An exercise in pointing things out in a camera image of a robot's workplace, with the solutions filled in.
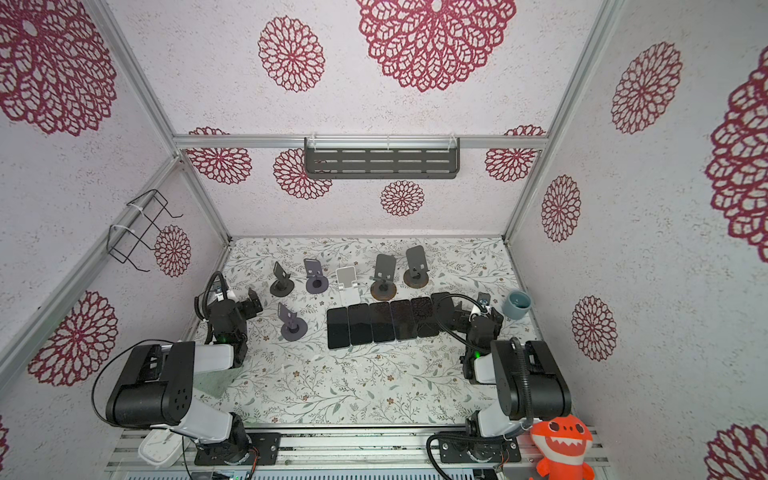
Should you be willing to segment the black smartphone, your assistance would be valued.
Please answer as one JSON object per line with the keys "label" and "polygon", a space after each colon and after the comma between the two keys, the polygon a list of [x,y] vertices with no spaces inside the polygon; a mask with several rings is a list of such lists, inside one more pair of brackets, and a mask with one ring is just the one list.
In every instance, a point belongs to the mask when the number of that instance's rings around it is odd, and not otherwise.
{"label": "black smartphone", "polygon": [[395,328],[389,302],[377,302],[369,305],[373,341],[375,343],[395,340]]}
{"label": "black smartphone", "polygon": [[434,337],[440,333],[434,306],[429,297],[417,297],[411,300],[413,318],[419,338]]}
{"label": "black smartphone", "polygon": [[347,348],[351,345],[348,309],[331,308],[326,315],[327,344],[330,350]]}
{"label": "black smartphone", "polygon": [[438,331],[454,331],[454,303],[449,292],[430,295],[433,305],[434,325]]}
{"label": "black smartphone", "polygon": [[398,341],[411,340],[417,337],[417,324],[413,316],[410,300],[398,300],[390,303],[395,338]]}
{"label": "black smartphone", "polygon": [[349,306],[348,322],[352,345],[365,345],[373,342],[370,307],[367,303]]}

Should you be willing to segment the black phone stand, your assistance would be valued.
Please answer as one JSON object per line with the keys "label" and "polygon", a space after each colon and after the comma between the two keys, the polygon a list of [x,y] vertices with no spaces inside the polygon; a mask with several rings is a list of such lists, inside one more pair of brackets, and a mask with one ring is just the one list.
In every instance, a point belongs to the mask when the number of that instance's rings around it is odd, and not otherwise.
{"label": "black phone stand", "polygon": [[274,263],[273,275],[275,280],[270,285],[270,293],[278,298],[290,295],[295,288],[295,283],[278,261]]}

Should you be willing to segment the grey phone stand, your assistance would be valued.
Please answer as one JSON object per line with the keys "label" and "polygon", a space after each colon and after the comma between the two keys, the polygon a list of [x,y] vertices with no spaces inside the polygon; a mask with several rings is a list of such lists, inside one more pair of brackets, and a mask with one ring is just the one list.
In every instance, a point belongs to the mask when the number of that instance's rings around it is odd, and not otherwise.
{"label": "grey phone stand", "polygon": [[295,312],[279,303],[277,308],[278,318],[282,322],[281,335],[288,342],[294,342],[302,339],[308,332],[308,325],[303,318],[300,318]]}

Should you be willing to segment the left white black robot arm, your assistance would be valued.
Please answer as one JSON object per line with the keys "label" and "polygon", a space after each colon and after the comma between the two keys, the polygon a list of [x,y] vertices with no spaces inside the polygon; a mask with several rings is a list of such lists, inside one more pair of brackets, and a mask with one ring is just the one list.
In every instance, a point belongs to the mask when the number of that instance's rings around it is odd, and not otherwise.
{"label": "left white black robot arm", "polygon": [[199,313],[211,328],[207,344],[193,341],[137,345],[106,402],[106,421],[121,428],[167,429],[193,441],[198,465],[255,462],[257,448],[242,418],[193,395],[194,377],[243,365],[247,321],[263,311],[250,289],[244,300],[221,292]]}

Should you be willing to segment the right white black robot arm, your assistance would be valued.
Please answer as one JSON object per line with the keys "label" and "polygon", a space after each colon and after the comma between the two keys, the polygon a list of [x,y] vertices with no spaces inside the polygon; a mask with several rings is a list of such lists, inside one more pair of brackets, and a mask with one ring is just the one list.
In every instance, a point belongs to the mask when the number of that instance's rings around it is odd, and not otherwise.
{"label": "right white black robot arm", "polygon": [[435,302],[438,323],[465,346],[462,374],[473,384],[491,385],[496,399],[472,413],[456,440],[439,442],[444,463],[503,463],[520,459],[517,437],[536,420],[571,412],[571,394],[542,340],[501,337],[506,320],[520,320],[532,307],[529,295],[514,290],[496,310],[488,294],[476,299],[449,294]]}

